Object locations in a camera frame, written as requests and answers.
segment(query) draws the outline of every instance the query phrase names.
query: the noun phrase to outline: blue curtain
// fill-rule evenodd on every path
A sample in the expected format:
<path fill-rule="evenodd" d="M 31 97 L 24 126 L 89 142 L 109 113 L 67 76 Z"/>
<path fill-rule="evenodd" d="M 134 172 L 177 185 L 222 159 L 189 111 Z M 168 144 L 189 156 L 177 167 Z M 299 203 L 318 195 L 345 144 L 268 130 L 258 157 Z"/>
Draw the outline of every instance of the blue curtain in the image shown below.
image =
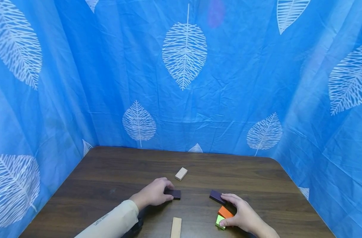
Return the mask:
<path fill-rule="evenodd" d="M 96 145 L 274 158 L 362 237 L 362 0 L 0 0 L 0 237 Z"/>

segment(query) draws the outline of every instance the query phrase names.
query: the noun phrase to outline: long sleeve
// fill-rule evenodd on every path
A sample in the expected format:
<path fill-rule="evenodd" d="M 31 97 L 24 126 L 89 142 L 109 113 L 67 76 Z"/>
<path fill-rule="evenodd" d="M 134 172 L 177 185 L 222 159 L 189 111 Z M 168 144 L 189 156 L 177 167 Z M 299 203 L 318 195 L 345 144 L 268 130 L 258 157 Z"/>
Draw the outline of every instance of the long sleeve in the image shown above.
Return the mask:
<path fill-rule="evenodd" d="M 75 238 L 120 238 L 138 222 L 138 214 L 136 204 L 125 200 Z"/>

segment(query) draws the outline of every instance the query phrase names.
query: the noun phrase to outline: finger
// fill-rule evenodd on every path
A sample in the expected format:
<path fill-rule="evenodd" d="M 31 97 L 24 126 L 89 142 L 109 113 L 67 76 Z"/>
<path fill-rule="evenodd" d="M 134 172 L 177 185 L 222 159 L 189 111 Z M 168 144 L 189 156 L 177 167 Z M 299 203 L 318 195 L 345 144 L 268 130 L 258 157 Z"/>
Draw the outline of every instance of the finger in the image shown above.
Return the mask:
<path fill-rule="evenodd" d="M 173 188 L 174 188 L 173 183 L 171 183 L 169 180 L 166 180 L 166 181 L 165 181 L 165 185 L 166 185 L 167 188 L 170 188 L 170 189 L 173 189 Z"/>
<path fill-rule="evenodd" d="M 222 193 L 222 195 L 225 195 L 225 196 L 230 196 L 230 197 L 233 197 L 233 198 L 238 198 L 238 199 L 241 199 L 241 197 L 239 197 L 238 195 L 234 194 L 234 193 Z"/>
<path fill-rule="evenodd" d="M 226 195 L 221 195 L 221 198 L 223 199 L 223 200 L 226 200 L 226 201 L 229 201 L 229 202 L 231 202 L 232 204 L 234 204 L 235 206 L 238 204 L 238 202 L 239 202 L 239 200 L 238 200 L 238 198 L 234 198 L 234 197 L 232 197 L 232 196 L 226 196 Z"/>
<path fill-rule="evenodd" d="M 165 202 L 171 201 L 174 199 L 174 197 L 172 195 L 168 195 L 168 194 L 164 194 L 164 198 L 165 198 Z"/>
<path fill-rule="evenodd" d="M 236 226 L 236 218 L 227 218 L 219 222 L 220 226 Z"/>

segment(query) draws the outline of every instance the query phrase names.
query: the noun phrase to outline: right hand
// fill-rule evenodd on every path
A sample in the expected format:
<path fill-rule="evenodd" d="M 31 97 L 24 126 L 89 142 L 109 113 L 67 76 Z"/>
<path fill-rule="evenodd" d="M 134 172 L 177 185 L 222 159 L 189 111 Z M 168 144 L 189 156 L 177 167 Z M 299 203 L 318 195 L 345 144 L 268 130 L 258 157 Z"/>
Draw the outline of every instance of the right hand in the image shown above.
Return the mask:
<path fill-rule="evenodd" d="M 164 194 L 165 188 L 174 189 L 174 185 L 167 178 L 156 178 L 141 191 L 132 195 L 129 200 L 136 203 L 139 211 L 148 205 L 158 206 L 173 200 L 172 195 Z"/>
<path fill-rule="evenodd" d="M 237 212 L 233 218 L 221 220 L 220 226 L 238 226 L 242 230 L 252 233 L 259 238 L 279 237 L 276 231 L 265 223 L 261 217 L 251 208 L 248 202 L 232 193 L 222 193 L 223 200 L 231 202 Z"/>

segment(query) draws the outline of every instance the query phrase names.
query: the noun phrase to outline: dark brown tabletop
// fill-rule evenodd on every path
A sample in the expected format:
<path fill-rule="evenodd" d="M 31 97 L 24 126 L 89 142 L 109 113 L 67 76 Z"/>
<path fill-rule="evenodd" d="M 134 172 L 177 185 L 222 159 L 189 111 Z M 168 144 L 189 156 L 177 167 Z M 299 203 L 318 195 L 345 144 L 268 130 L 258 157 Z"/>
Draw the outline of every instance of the dark brown tabletop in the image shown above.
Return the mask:
<path fill-rule="evenodd" d="M 174 178 L 188 169 L 182 181 Z M 173 217 L 182 238 L 250 237 L 215 226 L 212 189 L 244 198 L 281 238 L 334 237 L 283 168 L 271 158 L 96 147 L 88 152 L 21 238 L 73 238 L 158 177 L 181 190 L 181 200 L 146 210 L 137 237 L 169 238 Z"/>

